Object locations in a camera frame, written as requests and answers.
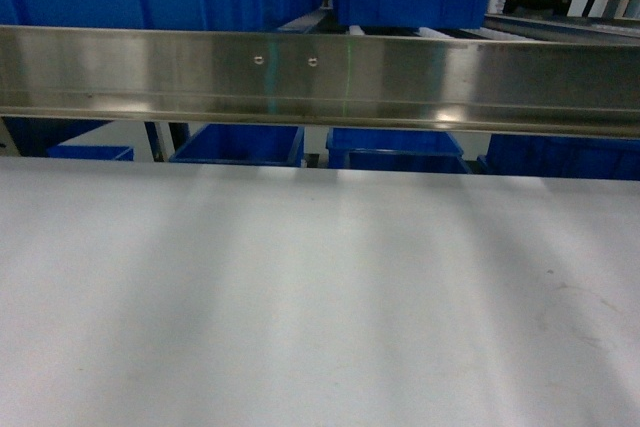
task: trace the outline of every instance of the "metal shelf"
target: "metal shelf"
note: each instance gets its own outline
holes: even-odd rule
[[[638,79],[639,45],[0,28],[3,116],[630,138]]]

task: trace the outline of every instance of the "white countertop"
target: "white countertop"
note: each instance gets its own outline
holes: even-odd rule
[[[0,425],[640,425],[640,183],[0,159]]]

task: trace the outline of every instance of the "metal rod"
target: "metal rod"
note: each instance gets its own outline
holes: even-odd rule
[[[640,47],[0,28],[0,115],[640,137]]]

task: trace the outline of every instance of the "white table surface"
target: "white table surface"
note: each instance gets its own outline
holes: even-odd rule
[[[0,425],[640,425],[640,183],[0,159]]]

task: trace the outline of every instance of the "stainless steel rail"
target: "stainless steel rail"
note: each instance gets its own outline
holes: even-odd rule
[[[640,45],[640,30],[597,24],[591,19],[526,19],[505,15],[485,16],[484,26],[510,34],[550,42],[594,45]]]
[[[0,115],[640,137],[640,47],[0,27]]]

